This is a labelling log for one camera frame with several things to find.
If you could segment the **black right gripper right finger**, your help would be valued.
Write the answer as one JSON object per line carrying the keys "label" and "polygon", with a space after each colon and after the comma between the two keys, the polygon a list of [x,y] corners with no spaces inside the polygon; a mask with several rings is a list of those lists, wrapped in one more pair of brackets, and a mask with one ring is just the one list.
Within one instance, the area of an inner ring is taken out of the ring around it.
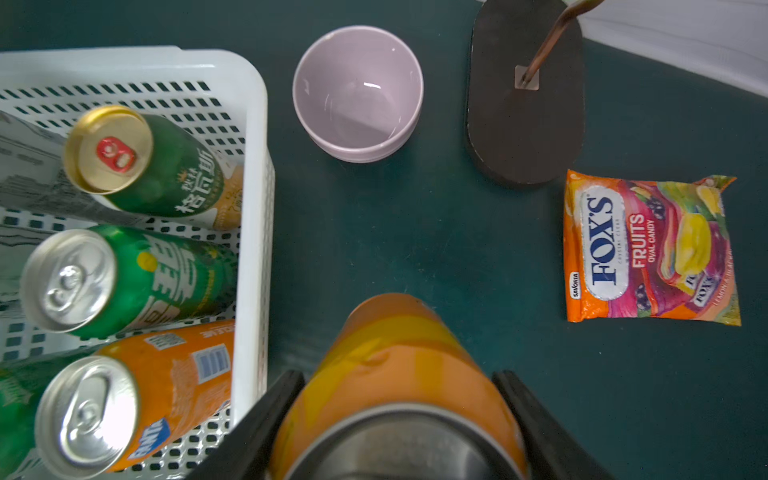
{"label": "black right gripper right finger", "polygon": [[614,479],[555,419],[511,370],[492,382],[512,410],[536,479]]}

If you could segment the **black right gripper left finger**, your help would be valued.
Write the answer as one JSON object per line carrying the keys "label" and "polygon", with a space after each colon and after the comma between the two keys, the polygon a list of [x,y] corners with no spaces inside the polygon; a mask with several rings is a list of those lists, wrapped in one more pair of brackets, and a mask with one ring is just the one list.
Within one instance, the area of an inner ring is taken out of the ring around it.
{"label": "black right gripper left finger", "polygon": [[304,386],[302,372],[283,373],[186,479],[264,479],[279,427]]}

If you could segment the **orange Fanta can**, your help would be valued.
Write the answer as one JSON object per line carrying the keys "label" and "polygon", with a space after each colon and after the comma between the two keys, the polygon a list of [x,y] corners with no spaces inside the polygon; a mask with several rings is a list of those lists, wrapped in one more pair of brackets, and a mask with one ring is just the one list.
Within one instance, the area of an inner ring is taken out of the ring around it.
{"label": "orange Fanta can", "polygon": [[144,461],[231,399],[232,320],[106,344],[63,368],[44,391],[35,442],[47,469],[90,479]]}

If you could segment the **white perforated plastic basket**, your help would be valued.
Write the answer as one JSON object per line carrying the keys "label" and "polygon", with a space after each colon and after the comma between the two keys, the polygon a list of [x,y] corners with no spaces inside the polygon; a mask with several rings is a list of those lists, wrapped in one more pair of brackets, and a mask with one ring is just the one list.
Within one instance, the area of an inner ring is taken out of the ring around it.
{"label": "white perforated plastic basket", "polygon": [[86,111],[123,104],[164,116],[245,168],[244,219],[230,233],[154,220],[148,228],[229,246],[239,255],[238,294],[227,316],[235,337],[234,396],[157,455],[119,472],[122,479],[181,479],[223,441],[267,389],[275,171],[267,147],[268,97],[257,69],[224,50],[176,46],[5,52],[1,108],[58,134]]}

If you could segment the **orange Schweppes can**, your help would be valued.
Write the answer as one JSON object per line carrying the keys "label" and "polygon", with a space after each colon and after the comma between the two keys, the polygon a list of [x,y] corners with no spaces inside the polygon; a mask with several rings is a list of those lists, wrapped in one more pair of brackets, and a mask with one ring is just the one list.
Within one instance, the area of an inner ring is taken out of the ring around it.
{"label": "orange Schweppes can", "polygon": [[348,317],[284,418],[274,479],[527,479],[498,388],[419,299],[375,296]]}

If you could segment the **green soda can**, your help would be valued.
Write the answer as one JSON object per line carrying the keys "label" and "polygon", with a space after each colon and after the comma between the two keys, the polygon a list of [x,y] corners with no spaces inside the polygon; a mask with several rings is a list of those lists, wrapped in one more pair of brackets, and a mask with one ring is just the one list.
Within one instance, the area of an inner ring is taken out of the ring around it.
{"label": "green soda can", "polygon": [[32,454],[37,408],[51,380],[70,362],[64,355],[48,355],[1,365],[2,479],[38,463]]}
{"label": "green soda can", "polygon": [[96,225],[35,248],[20,304],[42,330],[102,338],[220,314],[236,299],[237,278],[238,256],[226,246]]}

